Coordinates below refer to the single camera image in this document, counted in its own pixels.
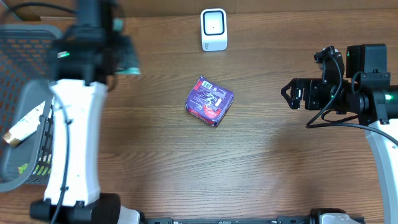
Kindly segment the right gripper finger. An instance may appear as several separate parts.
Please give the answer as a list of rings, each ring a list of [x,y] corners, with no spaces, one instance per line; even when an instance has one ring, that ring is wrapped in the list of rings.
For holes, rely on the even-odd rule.
[[[287,93],[290,90],[291,93],[296,93],[300,90],[299,78],[292,79],[286,86],[281,89],[281,93]]]
[[[299,109],[299,92],[291,90],[287,93],[287,90],[281,90],[281,95],[284,97],[291,109]]]

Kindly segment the purple pad package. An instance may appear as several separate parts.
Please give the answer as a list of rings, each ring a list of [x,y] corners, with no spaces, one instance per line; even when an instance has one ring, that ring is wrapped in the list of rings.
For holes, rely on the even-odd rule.
[[[234,93],[201,76],[187,96],[185,109],[211,126],[217,126],[233,104]]]

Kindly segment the teal snack packet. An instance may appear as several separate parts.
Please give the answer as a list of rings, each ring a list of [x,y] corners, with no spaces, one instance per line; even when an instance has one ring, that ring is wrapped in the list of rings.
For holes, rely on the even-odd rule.
[[[122,75],[140,75],[140,62],[132,39],[122,34],[123,20],[113,19],[111,33],[112,72]]]

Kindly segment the white tube with gold cap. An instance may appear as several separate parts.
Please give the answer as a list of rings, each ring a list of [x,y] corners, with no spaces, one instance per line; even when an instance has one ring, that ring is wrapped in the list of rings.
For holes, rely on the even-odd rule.
[[[33,135],[39,127],[40,117],[43,115],[45,104],[46,101],[43,101],[25,114],[2,135],[2,140],[12,147],[17,147],[22,141]]]

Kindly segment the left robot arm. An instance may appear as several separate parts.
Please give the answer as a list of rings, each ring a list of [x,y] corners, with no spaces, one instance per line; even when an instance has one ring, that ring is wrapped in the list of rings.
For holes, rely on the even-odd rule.
[[[118,194],[103,193],[98,178],[101,114],[114,75],[131,40],[123,34],[116,1],[78,1],[76,22],[52,42],[53,144],[50,177],[42,200],[30,205],[33,219],[50,223],[141,224]]]

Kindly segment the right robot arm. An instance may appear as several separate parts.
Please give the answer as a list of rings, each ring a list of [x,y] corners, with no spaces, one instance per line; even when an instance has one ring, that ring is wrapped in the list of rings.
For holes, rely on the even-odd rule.
[[[293,110],[318,113],[308,129],[348,127],[365,132],[379,178],[384,223],[397,223],[397,86],[391,85],[385,44],[334,46],[314,53],[320,78],[294,78],[281,89]]]

